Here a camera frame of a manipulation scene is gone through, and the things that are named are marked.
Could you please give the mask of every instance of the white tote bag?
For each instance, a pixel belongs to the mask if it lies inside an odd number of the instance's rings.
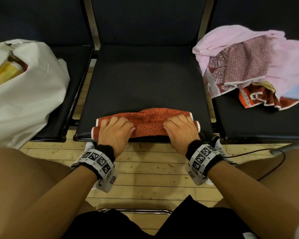
[[[19,149],[44,128],[49,114],[63,102],[69,76],[65,61],[57,60],[45,43],[0,43],[0,65],[9,51],[28,69],[0,84],[0,147]]]

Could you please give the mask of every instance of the forearm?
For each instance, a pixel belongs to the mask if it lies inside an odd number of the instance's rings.
[[[80,166],[29,207],[0,238],[60,238],[97,181]]]
[[[238,216],[261,238],[293,238],[299,211],[225,161],[207,176]]]

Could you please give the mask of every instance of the light blue cloth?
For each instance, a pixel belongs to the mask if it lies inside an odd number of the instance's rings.
[[[292,88],[291,90],[283,94],[282,96],[286,98],[299,100],[299,85],[295,86],[294,88]]]

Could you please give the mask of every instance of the chair leg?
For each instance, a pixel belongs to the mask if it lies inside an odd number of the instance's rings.
[[[288,144],[286,146],[279,148],[279,150],[281,150],[283,152],[287,152],[288,150],[295,149],[295,148],[299,148],[299,143]],[[274,156],[278,156],[281,153],[281,152],[279,152],[279,150],[273,149],[270,151],[270,153]]]
[[[111,208],[104,208],[98,211],[100,212],[107,212],[111,210]],[[170,210],[146,210],[146,209],[116,209],[122,213],[138,213],[138,214],[164,214],[164,215],[171,215]]]

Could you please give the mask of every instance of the pile of towels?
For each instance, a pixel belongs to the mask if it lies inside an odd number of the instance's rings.
[[[239,89],[245,108],[299,103],[299,40],[282,31],[218,27],[193,48],[211,98]]]

